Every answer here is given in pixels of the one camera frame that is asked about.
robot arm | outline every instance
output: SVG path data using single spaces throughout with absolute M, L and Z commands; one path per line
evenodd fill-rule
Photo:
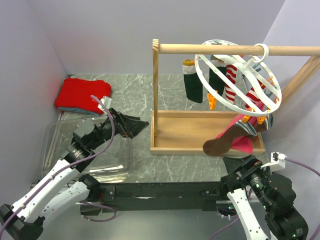
M 264 219 L 271 231 L 272 239 L 306 240 L 308 225 L 293 207 L 296 194 L 290 179 L 262 169 L 262 162 L 253 155 L 241 159 L 223 158 L 225 164 L 234 160 L 238 160 L 237 167 L 229 171 L 229 175 L 221 178 L 222 191 L 232 201 L 247 239 L 268 239 L 257 236 L 263 237 L 264 233 L 262 230 L 259 231 L 260 226 L 243 190 L 250 186 L 266 211 Z
M 246 190 L 238 188 L 228 192 L 227 197 L 231 200 L 237 215 L 244 228 L 247 240 L 268 240 L 269 237 L 261 229 L 254 212 L 247 199 Z
M 149 123 L 141 121 L 139 117 L 124 115 L 109 109 L 115 126 L 115 135 L 123 138 L 136 137 Z M 70 180 L 79 174 L 93 161 L 94 150 L 108 141 L 112 136 L 112 125 L 107 118 L 100 126 L 91 119 L 84 120 L 73 132 L 71 145 L 61 155 L 52 170 L 25 196 L 12 205 L 4 204 L 0 207 L 0 222 L 2 225 L 12 216 L 13 219 L 6 227 L 6 231 L 15 240 L 36 240 L 56 216 L 77 202 L 86 200 L 91 194 L 99 194 L 99 182 L 89 174 L 79 178 L 72 187 L 57 195 Z M 79 160 L 92 156 L 75 166 L 68 167 Z M 57 172 L 67 168 L 58 175 Z M 28 204 L 26 200 L 37 193 Z

wooden clothes rack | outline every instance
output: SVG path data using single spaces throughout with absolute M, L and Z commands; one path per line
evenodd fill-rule
M 268 46 L 269 56 L 310 56 L 289 84 L 282 91 L 280 108 L 318 71 L 320 68 L 320 46 Z M 158 67 L 159 54 L 224 54 L 252 55 L 264 54 L 261 46 L 241 45 L 201 45 L 201 44 L 159 44 L 152 41 L 153 52 L 153 112 L 151 124 L 152 154 L 203 154 L 205 141 L 214 139 L 228 126 L 238 113 L 235 111 L 175 111 L 158 109 Z M 265 152 L 259 133 L 252 142 L 253 153 Z M 227 155 L 247 155 L 231 149 Z

white wall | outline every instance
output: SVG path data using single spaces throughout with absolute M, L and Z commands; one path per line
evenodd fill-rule
M 0 7 L 0 205 L 37 178 L 46 126 L 66 72 L 26 0 Z
M 268 45 L 319 46 L 320 3 L 317 0 L 286 0 L 264 43 Z M 292 79 L 308 57 L 270 57 L 266 64 L 281 88 Z M 274 128 L 263 134 L 267 150 L 280 151 L 289 158 L 320 170 L 319 119 L 320 71 L 275 116 Z M 289 177 L 297 194 L 295 206 L 309 224 L 310 235 L 320 219 L 320 178 L 314 173 L 288 163 Z
M 28 0 L 66 71 L 151 73 L 152 39 L 261 43 L 284 0 Z M 182 55 L 161 55 L 161 73 L 181 73 Z

wooden rack base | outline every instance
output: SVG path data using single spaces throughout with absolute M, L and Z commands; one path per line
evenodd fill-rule
M 205 154 L 205 141 L 222 133 L 238 113 L 234 111 L 169 111 L 158 110 L 158 134 L 154 135 L 154 114 L 151 124 L 152 154 Z M 253 154 L 265 152 L 259 133 L 252 142 Z M 231 149 L 226 155 L 247 156 Z

wooden post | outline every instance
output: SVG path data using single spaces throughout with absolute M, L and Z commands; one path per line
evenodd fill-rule
M 283 89 L 281 105 L 274 114 L 276 114 L 289 101 L 289 99 L 318 71 L 319 68 L 320 57 L 310 57 Z
M 159 67 L 159 39 L 152 41 L 153 53 L 153 133 L 158 135 L 158 67 Z

